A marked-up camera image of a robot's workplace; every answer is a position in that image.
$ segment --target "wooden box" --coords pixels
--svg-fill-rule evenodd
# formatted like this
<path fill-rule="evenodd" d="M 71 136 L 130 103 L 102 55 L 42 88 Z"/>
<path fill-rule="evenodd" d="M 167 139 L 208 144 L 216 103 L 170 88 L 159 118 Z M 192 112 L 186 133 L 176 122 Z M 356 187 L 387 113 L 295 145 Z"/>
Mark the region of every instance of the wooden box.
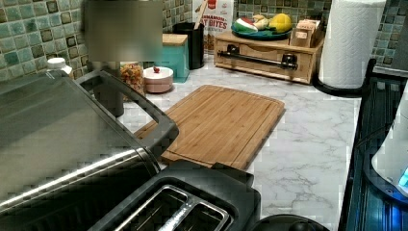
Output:
<path fill-rule="evenodd" d="M 279 78 L 297 83 L 311 84 L 312 77 L 319 71 L 319 59 L 324 39 L 314 48 L 290 46 L 289 40 L 259 41 L 238 38 L 232 32 L 216 36 L 214 63 L 215 66 L 231 68 L 267 77 Z M 283 69 L 276 65 L 259 64 L 249 61 L 221 57 L 218 52 L 227 51 L 228 45 L 239 47 L 240 55 L 267 61 L 281 62 L 283 55 L 293 54 L 297 58 L 297 69 Z"/>

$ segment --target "drawer handle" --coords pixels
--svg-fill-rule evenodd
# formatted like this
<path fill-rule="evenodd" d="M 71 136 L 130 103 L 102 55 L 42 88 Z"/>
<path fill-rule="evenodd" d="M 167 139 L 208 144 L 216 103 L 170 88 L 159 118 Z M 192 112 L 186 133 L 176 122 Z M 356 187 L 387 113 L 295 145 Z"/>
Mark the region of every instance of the drawer handle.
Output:
<path fill-rule="evenodd" d="M 228 59 L 242 60 L 242 61 L 252 62 L 252 63 L 257 63 L 257 64 L 268 64 L 268 65 L 278 66 L 282 69 L 297 70 L 297 56 L 294 54 L 284 54 L 281 62 L 270 61 L 270 60 L 264 60 L 260 58 L 240 55 L 240 48 L 235 45 L 231 45 L 231 44 L 228 45 L 227 51 L 218 50 L 217 54 L 220 57 L 225 57 Z"/>

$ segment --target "paper towel holder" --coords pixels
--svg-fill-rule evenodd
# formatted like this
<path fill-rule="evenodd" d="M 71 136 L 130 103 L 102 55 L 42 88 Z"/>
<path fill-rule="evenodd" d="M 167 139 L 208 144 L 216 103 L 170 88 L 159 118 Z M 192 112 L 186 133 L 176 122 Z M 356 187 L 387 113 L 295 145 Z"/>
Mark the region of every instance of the paper towel holder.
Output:
<path fill-rule="evenodd" d="M 340 88 L 334 88 L 331 86 L 328 86 L 324 84 L 317 76 L 313 78 L 313 86 L 317 89 L 320 90 L 326 94 L 338 96 L 338 97 L 344 97 L 344 98 L 360 98 L 363 93 L 363 86 L 367 83 L 367 80 L 369 79 L 368 77 L 371 76 L 374 67 L 376 64 L 376 59 L 370 59 L 369 60 L 369 65 L 367 66 L 367 72 L 366 76 L 363 80 L 363 85 L 360 88 L 357 89 L 340 89 Z"/>

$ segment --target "teal container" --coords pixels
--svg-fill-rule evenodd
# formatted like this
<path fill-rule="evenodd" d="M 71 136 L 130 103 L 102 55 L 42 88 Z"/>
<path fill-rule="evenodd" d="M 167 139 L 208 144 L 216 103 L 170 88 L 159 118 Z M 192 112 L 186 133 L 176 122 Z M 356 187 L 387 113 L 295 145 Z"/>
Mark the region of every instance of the teal container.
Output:
<path fill-rule="evenodd" d="M 163 55 L 156 66 L 173 70 L 173 83 L 185 83 L 190 74 L 187 36 L 163 34 Z"/>

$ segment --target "paper towel roll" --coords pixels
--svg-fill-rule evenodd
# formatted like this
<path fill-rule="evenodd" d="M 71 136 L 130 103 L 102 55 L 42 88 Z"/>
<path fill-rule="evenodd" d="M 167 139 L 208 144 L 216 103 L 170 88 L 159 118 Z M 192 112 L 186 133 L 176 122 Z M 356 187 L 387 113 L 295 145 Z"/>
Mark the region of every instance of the paper towel roll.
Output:
<path fill-rule="evenodd" d="M 333 1 L 320 61 L 319 79 L 323 84 L 338 89 L 363 85 L 385 3 Z"/>

